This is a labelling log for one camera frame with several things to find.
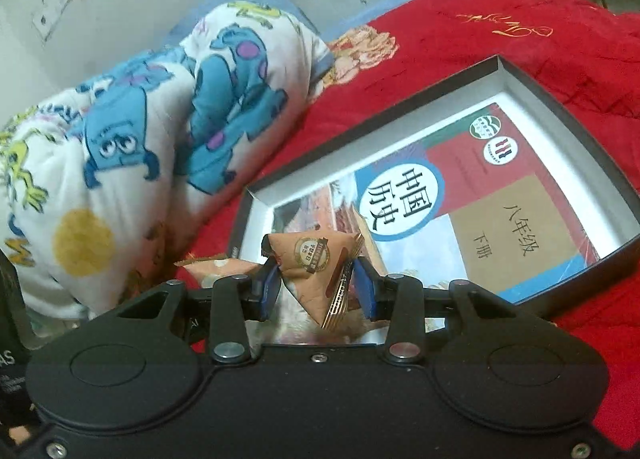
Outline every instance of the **round metal pin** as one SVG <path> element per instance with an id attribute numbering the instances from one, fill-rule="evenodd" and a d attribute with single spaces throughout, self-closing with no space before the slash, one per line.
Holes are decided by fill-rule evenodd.
<path id="1" fill-rule="evenodd" d="M 398 360 L 414 360 L 420 352 L 420 347 L 411 342 L 398 342 L 389 347 L 389 354 Z"/>
<path id="2" fill-rule="evenodd" d="M 326 354 L 314 354 L 311 356 L 311 361 L 314 363 L 326 363 L 329 361 L 329 357 Z"/>
<path id="3" fill-rule="evenodd" d="M 224 342 L 216 345 L 213 352 L 223 360 L 237 360 L 244 355 L 244 346 L 237 342 Z"/>
<path id="4" fill-rule="evenodd" d="M 51 459 L 65 459 L 66 457 L 66 448 L 60 443 L 49 443 L 45 450 Z"/>
<path id="5" fill-rule="evenodd" d="M 587 459 L 591 455 L 591 447 L 586 443 L 578 443 L 571 450 L 572 459 Z"/>

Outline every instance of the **red bedspread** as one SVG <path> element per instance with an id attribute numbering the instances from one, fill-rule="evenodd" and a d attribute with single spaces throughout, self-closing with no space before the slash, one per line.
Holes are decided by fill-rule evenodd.
<path id="1" fill-rule="evenodd" d="M 371 25 L 395 37 L 398 52 L 348 85 L 325 90 L 263 174 L 501 54 L 564 103 L 640 187 L 640 18 L 614 16 L 585 0 L 415 0 Z M 238 200 L 214 216 L 191 252 L 224 252 L 237 208 Z M 639 285 L 640 273 L 558 320 L 609 364 L 596 425 L 623 447 L 640 440 Z"/>

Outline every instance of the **gold embroidery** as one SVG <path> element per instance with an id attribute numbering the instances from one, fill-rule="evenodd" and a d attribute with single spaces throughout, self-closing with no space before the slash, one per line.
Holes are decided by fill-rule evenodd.
<path id="1" fill-rule="evenodd" d="M 329 49 L 335 56 L 335 63 L 314 89 L 314 100 L 328 87 L 347 84 L 360 71 L 391 60 L 399 45 L 389 33 L 379 33 L 370 25 L 361 25 L 330 42 Z"/>
<path id="2" fill-rule="evenodd" d="M 499 34 L 501 36 L 508 36 L 510 38 L 519 38 L 521 36 L 530 36 L 537 34 L 538 36 L 549 37 L 553 34 L 554 30 L 547 26 L 523 26 L 520 22 L 516 22 L 510 15 L 501 13 L 491 13 L 488 15 L 481 14 L 459 14 L 458 18 L 466 18 L 465 23 L 468 22 L 491 22 L 501 26 L 500 29 L 494 29 L 492 33 Z"/>

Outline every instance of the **paper on wall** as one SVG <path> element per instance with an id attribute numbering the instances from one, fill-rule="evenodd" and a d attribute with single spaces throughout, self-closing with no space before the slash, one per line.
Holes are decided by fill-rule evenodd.
<path id="1" fill-rule="evenodd" d="M 33 25 L 40 33 L 43 41 L 47 41 L 60 21 L 69 0 L 42 0 L 40 7 L 33 14 Z"/>

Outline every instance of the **black device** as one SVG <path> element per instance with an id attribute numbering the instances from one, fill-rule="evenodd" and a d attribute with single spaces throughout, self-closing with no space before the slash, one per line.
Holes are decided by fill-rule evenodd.
<path id="1" fill-rule="evenodd" d="M 8 262 L 1 261 L 2 269 Z M 3 273 L 5 292 L 12 291 Z M 363 258 L 354 280 L 381 346 L 250 349 L 245 320 L 264 321 L 281 276 L 188 291 L 169 281 L 30 353 L 5 311 L 14 363 L 3 424 L 29 424 L 6 459 L 442 458 L 620 459 L 591 422 L 607 367 L 587 344 L 465 280 L 448 291 L 380 277 Z M 0 308 L 8 308 L 6 295 Z M 446 328 L 425 333 L 425 317 Z M 203 340 L 205 352 L 191 344 Z"/>

